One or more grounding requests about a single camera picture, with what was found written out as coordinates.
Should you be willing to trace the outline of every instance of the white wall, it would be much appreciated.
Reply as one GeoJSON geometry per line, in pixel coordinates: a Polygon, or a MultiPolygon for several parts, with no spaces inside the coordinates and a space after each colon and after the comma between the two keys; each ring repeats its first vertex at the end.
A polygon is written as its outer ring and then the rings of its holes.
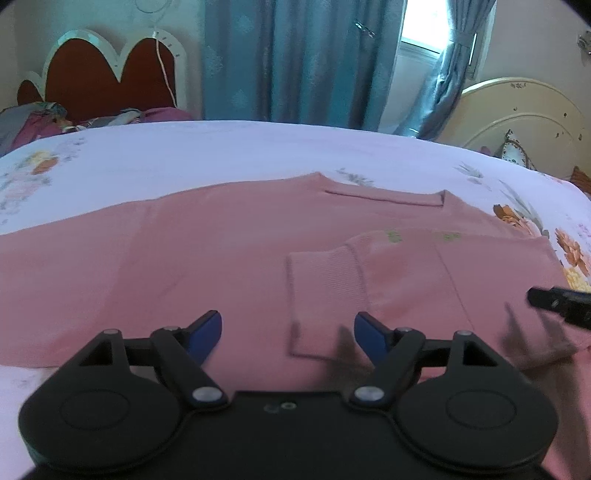
{"type": "Polygon", "coordinates": [[[559,0],[497,0],[486,62],[478,80],[523,76],[554,85],[591,125],[591,59],[577,38],[591,27],[559,0]]]}
{"type": "MultiPolygon", "coordinates": [[[[591,60],[576,44],[587,29],[561,0],[497,0],[476,81],[519,76],[550,83],[579,107],[591,129],[591,60]]],[[[380,131],[391,133],[406,116],[432,64],[400,51],[380,131]]]]}
{"type": "MultiPolygon", "coordinates": [[[[21,71],[41,73],[51,46],[68,30],[87,28],[105,37],[119,51],[126,34],[152,27],[161,15],[139,12],[134,0],[17,0],[16,38],[21,71]]],[[[138,0],[153,11],[165,0],[138,0]]],[[[169,31],[187,51],[189,91],[187,100],[193,115],[201,111],[200,45],[202,43],[202,0],[173,0],[158,26],[169,31]]]]}
{"type": "Polygon", "coordinates": [[[17,104],[18,64],[14,6],[0,14],[0,111],[17,104]]]}

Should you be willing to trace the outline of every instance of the curtain tie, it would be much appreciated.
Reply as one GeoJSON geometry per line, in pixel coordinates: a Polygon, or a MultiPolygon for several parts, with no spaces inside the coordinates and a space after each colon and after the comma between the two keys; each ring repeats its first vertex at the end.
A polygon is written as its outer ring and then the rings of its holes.
{"type": "Polygon", "coordinates": [[[375,38],[375,32],[373,32],[372,30],[370,30],[368,27],[366,27],[365,25],[363,25],[361,22],[357,21],[355,22],[355,26],[361,30],[362,33],[368,35],[370,38],[375,38]]]}
{"type": "Polygon", "coordinates": [[[475,33],[473,32],[463,32],[460,30],[454,30],[453,28],[449,29],[449,41],[458,43],[467,48],[472,48],[474,35],[475,33]]]}

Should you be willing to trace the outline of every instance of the pillow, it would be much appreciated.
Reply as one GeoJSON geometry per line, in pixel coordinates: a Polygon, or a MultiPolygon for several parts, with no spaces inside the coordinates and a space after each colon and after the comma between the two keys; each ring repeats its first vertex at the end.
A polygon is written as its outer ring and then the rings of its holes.
{"type": "Polygon", "coordinates": [[[573,174],[570,176],[570,182],[578,187],[587,197],[591,195],[591,178],[580,168],[575,166],[573,174]]]}
{"type": "Polygon", "coordinates": [[[536,170],[513,130],[508,130],[505,134],[505,142],[499,149],[497,157],[525,167],[528,170],[536,170]]]}

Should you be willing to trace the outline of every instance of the blue curtain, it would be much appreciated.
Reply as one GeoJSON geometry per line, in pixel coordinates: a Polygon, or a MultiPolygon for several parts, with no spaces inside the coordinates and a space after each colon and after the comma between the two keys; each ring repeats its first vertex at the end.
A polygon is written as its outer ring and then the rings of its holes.
{"type": "Polygon", "coordinates": [[[435,140],[462,94],[476,31],[495,0],[447,0],[450,43],[441,53],[396,135],[435,140]]]}
{"type": "Polygon", "coordinates": [[[406,0],[206,0],[204,119],[377,130],[406,0]]]}

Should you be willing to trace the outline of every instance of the floral bedsheet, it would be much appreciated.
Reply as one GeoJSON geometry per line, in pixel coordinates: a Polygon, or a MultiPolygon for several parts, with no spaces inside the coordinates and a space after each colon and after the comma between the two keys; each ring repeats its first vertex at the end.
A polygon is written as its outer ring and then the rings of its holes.
{"type": "MultiPolygon", "coordinates": [[[[571,288],[591,291],[591,202],[572,184],[468,150],[308,125],[167,122],[35,141],[0,159],[0,242],[3,234],[122,202],[314,171],[390,190],[449,190],[529,235],[547,237],[571,288]]],[[[1,281],[10,281],[9,272],[0,270],[1,281]]],[[[16,417],[44,375],[0,366],[0,471],[8,480],[32,467],[16,417]]]]}

